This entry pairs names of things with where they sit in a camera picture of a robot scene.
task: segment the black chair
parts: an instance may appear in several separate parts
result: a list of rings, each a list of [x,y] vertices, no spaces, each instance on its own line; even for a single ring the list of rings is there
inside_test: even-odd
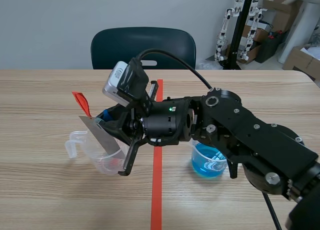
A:
[[[196,44],[185,31],[155,28],[115,28],[99,32],[91,44],[91,60],[94,69],[113,69],[118,61],[128,63],[141,51],[156,48],[168,51],[190,66],[196,66]],[[161,54],[147,55],[143,60],[156,61],[156,66],[146,69],[185,69],[179,62]]]

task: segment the blue water cup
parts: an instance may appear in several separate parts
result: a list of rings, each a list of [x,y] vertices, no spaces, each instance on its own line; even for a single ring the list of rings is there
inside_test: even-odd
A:
[[[227,159],[214,147],[191,140],[192,166],[196,173],[205,177],[217,177],[227,167]]]

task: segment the black cable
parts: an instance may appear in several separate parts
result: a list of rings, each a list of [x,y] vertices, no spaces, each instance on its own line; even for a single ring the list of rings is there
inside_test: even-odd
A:
[[[187,69],[189,69],[192,73],[194,73],[204,84],[205,86],[208,87],[208,89],[211,89],[211,85],[203,78],[202,75],[200,75],[193,67],[191,67],[187,62],[181,60],[180,58],[178,58],[177,56],[167,52],[167,51],[163,51],[160,49],[149,49],[149,50],[145,50],[142,51],[136,58],[141,61],[143,59],[143,57],[145,57],[148,54],[163,54],[166,55],[168,57],[171,57],[172,59],[180,62],[183,66],[185,66]]]
[[[277,218],[277,214],[276,214],[276,212],[275,212],[275,210],[274,210],[274,207],[272,206],[272,203],[271,203],[271,201],[270,201],[270,199],[269,199],[268,194],[262,193],[262,195],[263,195],[263,197],[264,197],[264,200],[265,200],[265,202],[266,202],[266,205],[267,205],[268,208],[269,208],[269,211],[270,211],[272,220],[273,220],[273,222],[274,222],[274,225],[275,225],[275,227],[276,227],[276,230],[282,230],[282,228],[281,228],[281,226],[280,226],[280,223],[279,223],[279,220],[278,220],[278,218]]]

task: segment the wooden table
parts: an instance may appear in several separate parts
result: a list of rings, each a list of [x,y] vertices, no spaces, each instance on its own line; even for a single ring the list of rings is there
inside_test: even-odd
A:
[[[70,132],[85,129],[71,91],[93,115],[114,105],[102,94],[107,70],[0,71],[0,229],[150,229],[153,148],[141,147],[129,177],[106,176],[83,153],[68,159]],[[200,71],[214,87],[236,92],[268,123],[285,125],[320,154],[320,89],[295,71]],[[147,71],[164,79],[164,96],[202,95],[188,71]],[[272,229],[262,194],[242,167],[238,178],[197,177],[185,143],[163,149],[162,228]],[[294,202],[271,196],[281,224]]]

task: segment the clear cup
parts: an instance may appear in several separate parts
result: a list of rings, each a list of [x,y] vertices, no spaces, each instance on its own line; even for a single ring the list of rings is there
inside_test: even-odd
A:
[[[124,170],[124,162],[129,147],[123,142],[115,139],[120,150],[109,155],[90,131],[74,131],[70,134],[69,140],[64,146],[69,158],[77,157],[77,144],[82,151],[90,158],[96,169],[103,174],[117,174]]]
[[[205,177],[217,177],[227,167],[227,159],[214,147],[209,147],[191,140],[191,161],[196,173]]]

